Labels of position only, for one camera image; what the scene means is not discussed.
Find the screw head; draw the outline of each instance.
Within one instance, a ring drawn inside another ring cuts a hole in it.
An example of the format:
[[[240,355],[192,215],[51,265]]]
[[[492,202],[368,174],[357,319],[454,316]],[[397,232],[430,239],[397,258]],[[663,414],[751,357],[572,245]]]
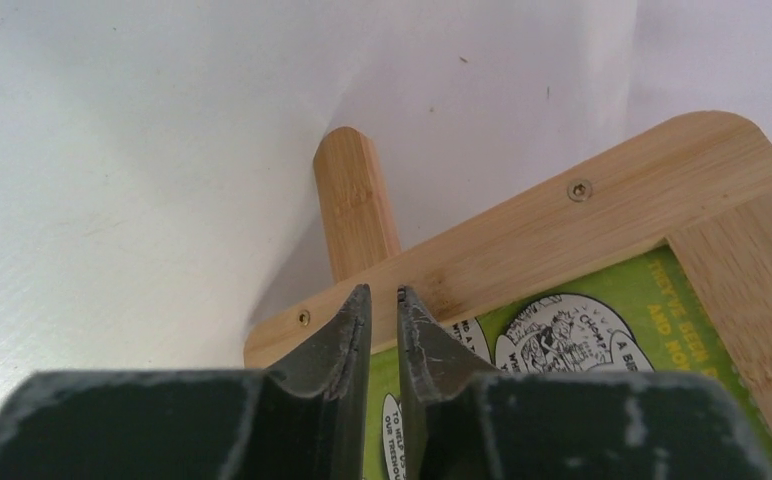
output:
[[[300,323],[302,327],[309,325],[309,310],[301,310],[301,312],[298,313],[298,323]]]
[[[569,183],[568,195],[573,202],[585,202],[592,196],[592,184],[586,179],[573,180]]]

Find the green poster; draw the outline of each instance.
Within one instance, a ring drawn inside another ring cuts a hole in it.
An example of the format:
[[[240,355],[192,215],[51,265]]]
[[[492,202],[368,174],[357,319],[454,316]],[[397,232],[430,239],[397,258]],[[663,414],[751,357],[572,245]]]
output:
[[[681,370],[709,375],[745,410],[772,463],[772,435],[668,247],[466,320],[449,332],[509,372]],[[367,480],[405,478],[397,362],[394,348],[371,358]]]

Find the wooden leg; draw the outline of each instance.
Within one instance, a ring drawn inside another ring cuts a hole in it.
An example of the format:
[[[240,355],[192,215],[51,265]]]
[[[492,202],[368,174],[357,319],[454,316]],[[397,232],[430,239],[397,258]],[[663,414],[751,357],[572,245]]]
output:
[[[772,429],[772,193],[668,240]]]
[[[333,130],[313,160],[330,267],[336,283],[401,253],[374,143]]]

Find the printed graphic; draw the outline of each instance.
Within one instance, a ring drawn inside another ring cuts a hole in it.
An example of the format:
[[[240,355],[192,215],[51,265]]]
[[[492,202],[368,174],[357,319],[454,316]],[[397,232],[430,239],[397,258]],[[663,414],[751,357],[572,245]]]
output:
[[[401,405],[391,393],[383,398],[383,460],[389,480],[405,480],[404,422]]]
[[[498,337],[495,364],[512,373],[654,370],[612,308],[569,293],[527,305]]]
[[[476,318],[463,320],[448,327],[448,333],[456,338],[478,357],[492,363],[489,355],[489,346],[486,344],[486,336],[483,335],[483,329],[477,323]]]

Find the wood grain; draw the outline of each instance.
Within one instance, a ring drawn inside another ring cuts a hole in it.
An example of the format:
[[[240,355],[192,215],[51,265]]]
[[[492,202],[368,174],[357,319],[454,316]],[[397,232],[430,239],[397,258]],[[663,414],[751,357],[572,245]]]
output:
[[[772,429],[772,193],[668,240]]]
[[[333,280],[340,282],[401,252],[380,160],[372,141],[333,130],[313,160]]]
[[[594,193],[572,202],[567,185]],[[395,344],[395,291],[412,285],[443,323],[653,249],[678,229],[772,192],[772,145],[723,112],[675,117],[255,326],[246,363],[265,366],[327,322],[354,285],[372,289],[372,349]],[[298,315],[311,312],[302,328]]]

